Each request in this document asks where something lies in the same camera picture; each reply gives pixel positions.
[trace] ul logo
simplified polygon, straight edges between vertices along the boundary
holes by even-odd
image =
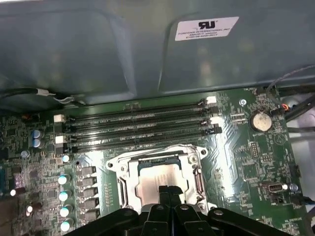
[[[216,23],[214,21],[199,22],[199,27],[201,30],[203,30],[204,28],[213,29],[216,27]]]

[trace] motherboard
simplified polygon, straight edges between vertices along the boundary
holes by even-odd
[[[286,121],[261,88],[0,122],[0,204],[14,202],[0,217],[3,235],[62,236],[122,207],[140,211],[159,185],[179,185],[183,202],[202,212],[223,207],[306,235]]]

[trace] capacitor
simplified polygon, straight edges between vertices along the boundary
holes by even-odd
[[[33,140],[33,148],[42,148],[44,147],[45,142],[40,139],[34,139]]]
[[[32,203],[31,205],[26,207],[26,211],[29,213],[32,213],[33,211],[38,211],[40,210],[42,207],[42,204],[39,202],[36,203]]]
[[[27,150],[21,151],[22,158],[28,158],[30,156],[30,152]]]
[[[69,182],[70,180],[71,180],[71,176],[68,174],[64,174],[64,175],[59,176],[58,183],[60,185],[64,185],[65,183]]]
[[[68,156],[68,155],[64,155],[64,156],[63,156],[63,162],[64,162],[64,163],[67,163],[67,162],[70,162],[70,161],[71,161],[70,156]]]
[[[60,215],[62,217],[67,217],[72,211],[73,211],[72,205],[65,205],[63,208],[60,209]]]
[[[31,136],[33,139],[40,139],[44,136],[44,132],[42,132],[38,129],[35,129],[31,132]]]
[[[65,221],[63,221],[60,225],[60,229],[62,232],[67,232],[72,226],[73,226],[73,219],[68,218]]]
[[[10,195],[12,197],[14,197],[14,196],[19,196],[19,195],[24,194],[24,193],[26,193],[26,188],[21,187],[21,188],[12,189],[10,192]]]
[[[59,200],[64,202],[65,200],[67,200],[68,198],[70,198],[72,195],[71,191],[70,190],[65,190],[63,192],[61,192],[59,194]]]
[[[290,189],[292,192],[296,192],[296,191],[299,190],[299,186],[297,186],[295,183],[292,183],[292,184],[290,184],[289,189]]]

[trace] label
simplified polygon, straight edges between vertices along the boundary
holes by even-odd
[[[238,18],[181,21],[177,25],[175,41],[228,36]]]

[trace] gray cable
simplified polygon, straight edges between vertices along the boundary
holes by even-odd
[[[315,68],[315,65],[308,65],[308,66],[305,66],[305,67],[302,67],[300,69],[296,69],[296,70],[293,70],[289,73],[286,73],[285,75],[283,75],[282,77],[279,77],[277,78],[276,80],[274,80],[269,86],[268,88],[266,89],[266,94],[267,96],[276,104],[279,104],[281,105],[282,102],[278,99],[276,99],[270,92],[271,88],[276,85],[276,83],[278,83],[279,81],[283,80],[283,79],[286,79],[287,77],[290,77],[291,75],[294,75],[295,73],[298,73],[298,72],[301,72],[303,70],[307,70],[307,69],[311,69],[311,68]]]

